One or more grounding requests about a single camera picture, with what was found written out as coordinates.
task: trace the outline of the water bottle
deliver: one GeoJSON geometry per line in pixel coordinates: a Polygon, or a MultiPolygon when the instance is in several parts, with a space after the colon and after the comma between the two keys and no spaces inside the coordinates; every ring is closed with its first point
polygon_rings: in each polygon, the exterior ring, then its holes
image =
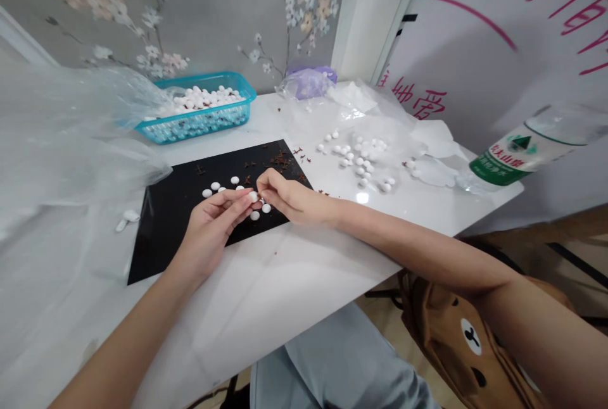
{"type": "Polygon", "coordinates": [[[495,192],[608,134],[608,113],[582,104],[546,105],[470,162],[456,183],[495,192]]]}

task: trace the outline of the finger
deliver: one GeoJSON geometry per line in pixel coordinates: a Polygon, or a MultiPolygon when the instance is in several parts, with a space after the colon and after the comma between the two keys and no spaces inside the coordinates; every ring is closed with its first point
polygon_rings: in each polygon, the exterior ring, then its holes
{"type": "Polygon", "coordinates": [[[267,189],[260,193],[266,203],[270,203],[277,210],[287,216],[287,218],[294,217],[298,213],[298,210],[290,207],[275,191],[267,189]]]}
{"type": "Polygon", "coordinates": [[[247,211],[252,202],[253,199],[249,195],[241,197],[235,201],[230,208],[224,211],[214,222],[217,223],[222,229],[227,230],[234,221],[236,221],[245,211],[247,211]]]}

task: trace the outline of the blue plastic basket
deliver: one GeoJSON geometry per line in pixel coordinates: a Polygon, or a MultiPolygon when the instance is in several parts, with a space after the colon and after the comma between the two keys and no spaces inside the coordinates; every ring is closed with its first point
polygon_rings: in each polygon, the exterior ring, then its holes
{"type": "Polygon", "coordinates": [[[237,89],[244,98],[241,102],[198,110],[184,115],[170,116],[141,122],[135,129],[157,144],[169,144],[199,135],[211,134],[245,124],[251,113],[251,102],[257,94],[245,78],[236,72],[218,72],[155,83],[161,89],[171,86],[216,91],[220,85],[237,89]]]}

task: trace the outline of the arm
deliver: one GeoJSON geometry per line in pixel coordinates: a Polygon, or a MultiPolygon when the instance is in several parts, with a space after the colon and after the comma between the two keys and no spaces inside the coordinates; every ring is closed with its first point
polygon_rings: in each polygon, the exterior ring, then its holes
{"type": "Polygon", "coordinates": [[[53,401],[50,409],[128,408],[192,294],[221,260],[234,227],[260,203],[252,189],[222,191],[194,208],[166,271],[53,401]]]}
{"type": "Polygon", "coordinates": [[[346,232],[468,299],[556,407],[608,407],[608,338],[486,253],[419,225],[332,199],[273,169],[262,198],[292,222],[346,232]]]}

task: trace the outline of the black cutting board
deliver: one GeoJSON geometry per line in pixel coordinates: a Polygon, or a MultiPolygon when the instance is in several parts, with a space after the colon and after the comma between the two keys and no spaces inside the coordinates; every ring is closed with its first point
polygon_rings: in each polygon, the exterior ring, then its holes
{"type": "MultiPolygon", "coordinates": [[[[204,200],[203,190],[211,189],[212,182],[234,189],[230,178],[238,176],[243,187],[257,190],[257,178],[273,167],[285,178],[312,189],[302,170],[311,155],[301,158],[303,155],[303,151],[293,154],[284,140],[278,140],[174,166],[167,178],[146,188],[127,284],[168,267],[186,233],[190,212],[204,200]],[[284,163],[277,161],[280,157],[284,163]]],[[[286,222],[289,220],[274,208],[268,214],[260,211],[259,220],[247,218],[234,229],[226,246],[286,222]]]]}

